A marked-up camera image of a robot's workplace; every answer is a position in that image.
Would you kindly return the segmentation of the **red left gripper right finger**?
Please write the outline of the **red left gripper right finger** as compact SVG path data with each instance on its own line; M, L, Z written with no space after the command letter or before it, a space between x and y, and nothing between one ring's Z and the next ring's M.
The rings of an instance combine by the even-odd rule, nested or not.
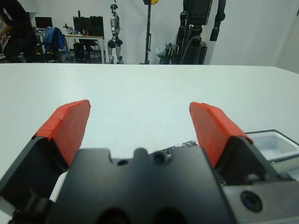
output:
M199 146L228 186L292 180L289 174L278 173L254 141L220 108L191 102L189 112Z

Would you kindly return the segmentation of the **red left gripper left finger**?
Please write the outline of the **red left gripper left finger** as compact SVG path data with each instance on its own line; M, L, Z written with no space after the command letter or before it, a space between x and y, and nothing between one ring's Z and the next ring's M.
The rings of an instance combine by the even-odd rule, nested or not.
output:
M81 146L90 109L87 99L62 105L37 130L0 180L2 211L27 211L48 201Z

